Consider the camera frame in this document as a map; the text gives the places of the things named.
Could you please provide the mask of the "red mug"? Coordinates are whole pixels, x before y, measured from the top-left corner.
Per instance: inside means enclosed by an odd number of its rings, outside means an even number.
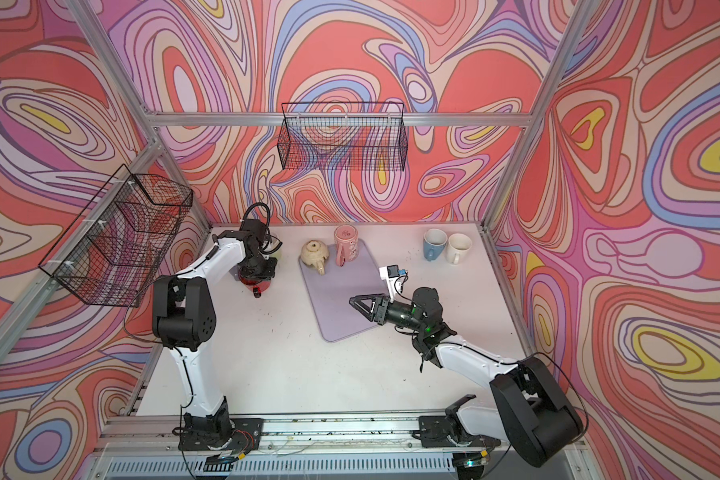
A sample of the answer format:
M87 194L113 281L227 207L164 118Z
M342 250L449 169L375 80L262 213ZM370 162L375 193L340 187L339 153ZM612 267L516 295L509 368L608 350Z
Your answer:
M238 279L255 298L260 298L272 283L271 276L239 274Z

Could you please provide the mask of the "blue floral mug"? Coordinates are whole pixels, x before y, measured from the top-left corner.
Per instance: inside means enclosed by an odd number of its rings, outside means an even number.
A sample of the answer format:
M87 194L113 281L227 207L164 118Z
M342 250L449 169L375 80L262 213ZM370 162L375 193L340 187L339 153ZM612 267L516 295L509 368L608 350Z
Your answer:
M435 261L445 250L448 234L441 229L431 228L423 236L422 253L426 261Z

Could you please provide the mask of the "white mug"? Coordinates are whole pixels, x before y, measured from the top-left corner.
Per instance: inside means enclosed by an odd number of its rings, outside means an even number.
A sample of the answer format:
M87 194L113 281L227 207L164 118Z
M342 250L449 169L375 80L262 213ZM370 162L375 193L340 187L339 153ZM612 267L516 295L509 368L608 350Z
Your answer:
M472 239L463 233L453 233L448 237L446 245L446 261L450 265L463 263L473 246Z

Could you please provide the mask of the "light green mug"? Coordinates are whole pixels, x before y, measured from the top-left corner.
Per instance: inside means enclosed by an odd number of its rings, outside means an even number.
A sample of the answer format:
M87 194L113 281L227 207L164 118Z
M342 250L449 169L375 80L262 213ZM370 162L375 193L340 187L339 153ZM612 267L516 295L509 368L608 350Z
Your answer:
M278 249L274 253L269 255L269 258L276 259L278 262L280 262L281 258L282 258L282 253L283 253L283 248L281 245L279 245Z

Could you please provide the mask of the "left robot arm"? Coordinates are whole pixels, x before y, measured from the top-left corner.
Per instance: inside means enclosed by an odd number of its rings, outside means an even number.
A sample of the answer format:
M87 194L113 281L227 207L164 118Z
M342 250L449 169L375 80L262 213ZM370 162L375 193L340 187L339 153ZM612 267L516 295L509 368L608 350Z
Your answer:
M238 229L213 234L210 247L187 267L152 284L152 334L175 361L184 390L173 430L182 452L233 450L241 457L257 446L251 432L233 423L215 380L211 343L217 314L211 287L231 275L258 299L271 286L282 248L271 233L271 218L269 205L253 203Z

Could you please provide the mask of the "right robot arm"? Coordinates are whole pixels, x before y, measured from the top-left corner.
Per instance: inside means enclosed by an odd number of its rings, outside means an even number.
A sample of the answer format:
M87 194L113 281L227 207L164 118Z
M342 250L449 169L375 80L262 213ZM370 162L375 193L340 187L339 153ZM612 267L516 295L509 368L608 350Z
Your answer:
M422 423L417 436L423 446L495 447L507 442L526 463L540 467L584 435L584 419L541 359L508 359L463 339L445 322L436 289L420 287L409 302L364 294L351 297L349 304L374 324L402 330L422 363L457 373L491 392L493 407L467 394L445 409L439 425Z

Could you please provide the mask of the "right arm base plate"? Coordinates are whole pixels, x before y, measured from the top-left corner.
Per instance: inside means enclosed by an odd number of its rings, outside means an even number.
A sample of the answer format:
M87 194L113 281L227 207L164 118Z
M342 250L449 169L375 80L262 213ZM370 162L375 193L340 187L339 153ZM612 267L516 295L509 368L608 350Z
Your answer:
M501 445L499 439L467 433L457 420L446 415L420 416L418 428L411 432L411 436L424 448L482 447L492 451Z

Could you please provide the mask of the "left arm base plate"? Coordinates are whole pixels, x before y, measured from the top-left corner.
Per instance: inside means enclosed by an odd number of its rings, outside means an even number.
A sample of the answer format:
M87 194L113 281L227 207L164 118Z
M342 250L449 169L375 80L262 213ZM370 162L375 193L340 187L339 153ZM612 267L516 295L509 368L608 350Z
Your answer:
M182 452L250 452L259 448L263 426L264 419L256 417L232 418L226 422L187 417L185 424L176 427L174 432L178 434L178 449Z

